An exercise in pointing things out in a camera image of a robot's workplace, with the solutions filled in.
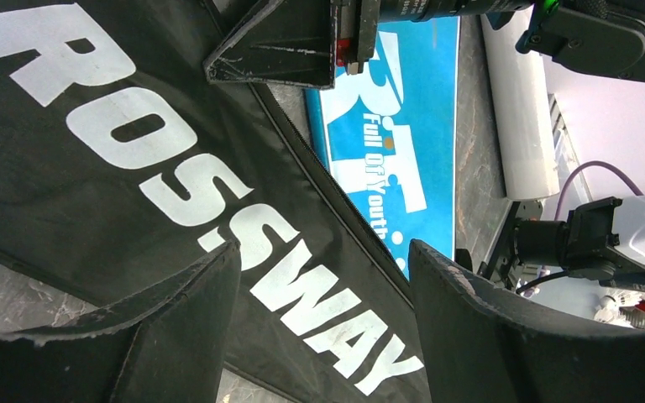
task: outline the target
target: plastic wrap roll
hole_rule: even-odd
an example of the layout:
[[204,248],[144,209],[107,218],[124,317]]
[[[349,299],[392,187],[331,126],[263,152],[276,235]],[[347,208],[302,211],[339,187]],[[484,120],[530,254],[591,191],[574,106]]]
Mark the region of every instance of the plastic wrap roll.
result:
[[515,49],[531,12],[516,13],[498,31],[481,17],[506,194],[516,201],[543,199],[560,191],[543,58]]

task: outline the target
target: gray marble table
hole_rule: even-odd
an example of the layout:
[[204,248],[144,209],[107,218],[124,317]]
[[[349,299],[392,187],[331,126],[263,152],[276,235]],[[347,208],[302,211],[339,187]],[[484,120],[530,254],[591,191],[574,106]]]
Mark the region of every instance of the gray marble table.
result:
[[[271,89],[293,123],[309,138],[302,92],[280,86]],[[503,197],[496,124],[477,18],[462,19],[458,108],[457,247],[469,249],[478,267],[489,253],[510,202]],[[59,326],[92,309],[94,306],[84,301],[0,265],[0,331]],[[224,371],[218,401],[277,403],[285,400]]]

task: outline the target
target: black cylinder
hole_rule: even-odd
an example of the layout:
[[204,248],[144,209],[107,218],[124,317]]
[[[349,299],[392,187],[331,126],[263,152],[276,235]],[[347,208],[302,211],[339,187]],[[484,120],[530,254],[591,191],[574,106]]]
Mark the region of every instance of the black cylinder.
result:
[[380,21],[428,21],[454,15],[503,13],[531,4],[531,0],[382,0]]
[[515,249],[524,264],[562,266],[567,242],[567,223],[523,221],[518,224]]

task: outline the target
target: cable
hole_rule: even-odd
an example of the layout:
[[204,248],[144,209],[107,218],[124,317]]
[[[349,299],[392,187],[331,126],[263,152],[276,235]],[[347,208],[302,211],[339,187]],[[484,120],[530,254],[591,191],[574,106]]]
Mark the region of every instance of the cable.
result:
[[634,193],[634,196],[644,196],[644,192],[642,192],[642,190],[639,189],[639,186],[637,186],[637,184],[634,183],[634,181],[632,181],[629,178],[629,176],[627,176],[627,174],[622,172],[619,168],[615,167],[614,165],[605,161],[585,162],[584,164],[578,166],[577,169],[573,170],[572,173],[569,174],[568,179],[565,181],[565,184],[563,185],[563,190],[560,191],[560,196],[558,198],[558,209],[555,211],[555,218],[553,219],[553,221],[558,221],[560,217],[560,212],[562,211],[565,195],[567,194],[567,190],[572,184],[572,180],[577,175],[579,175],[579,173],[582,172],[585,168],[590,168],[591,166],[599,166],[601,168],[609,170],[614,175],[617,175],[619,179],[621,179],[621,181],[624,182],[624,184],[629,187],[629,189]]
[[[558,197],[558,209],[555,211],[555,216],[553,218],[553,221],[558,221],[558,219],[560,218],[560,212],[562,211],[562,208],[563,208],[564,198],[567,195],[567,191],[569,190],[570,185],[572,185],[572,181],[574,180],[574,178],[577,177],[577,175],[579,175],[580,172],[582,172],[587,168],[590,168],[591,166],[599,166],[600,168],[609,170],[611,173],[619,177],[619,179],[621,179],[621,181],[624,182],[624,184],[627,185],[627,187],[629,187],[629,189],[632,191],[632,193],[634,193],[635,196],[644,196],[644,192],[642,192],[642,190],[639,189],[639,186],[637,186],[637,184],[634,183],[634,181],[632,181],[632,179],[629,178],[627,174],[622,172],[622,170],[620,170],[616,166],[605,161],[585,162],[584,164],[578,166],[575,170],[573,170],[572,173],[569,174],[568,179],[565,181],[565,184],[563,185],[563,189],[562,191],[560,191],[560,196]],[[537,285],[541,285],[546,281],[555,280],[555,279],[559,279],[567,276],[568,276],[568,272],[563,270],[557,273],[552,273],[551,275],[546,275],[544,277],[538,277],[537,279],[528,282],[524,286],[519,287],[516,290],[516,294],[522,294],[524,291],[530,290],[531,288]]]
[[519,287],[516,290],[516,294],[520,295],[523,292],[525,292],[527,290],[530,290],[531,288],[536,287],[538,285],[541,285],[542,283],[544,283],[546,281],[555,280],[555,279],[561,279],[563,277],[567,277],[568,275],[569,275],[569,272],[563,270],[563,271],[559,271],[557,273],[552,273],[551,275],[545,275],[544,277],[536,278],[535,280],[530,281],[529,283],[525,284],[524,286]]

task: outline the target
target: black bag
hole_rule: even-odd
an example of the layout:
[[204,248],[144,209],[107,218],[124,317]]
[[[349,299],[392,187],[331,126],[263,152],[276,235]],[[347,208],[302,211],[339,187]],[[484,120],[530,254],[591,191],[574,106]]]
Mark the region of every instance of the black bag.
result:
[[210,86],[194,0],[0,2],[0,263],[104,305],[241,243],[230,369],[429,400],[409,290],[264,86]]

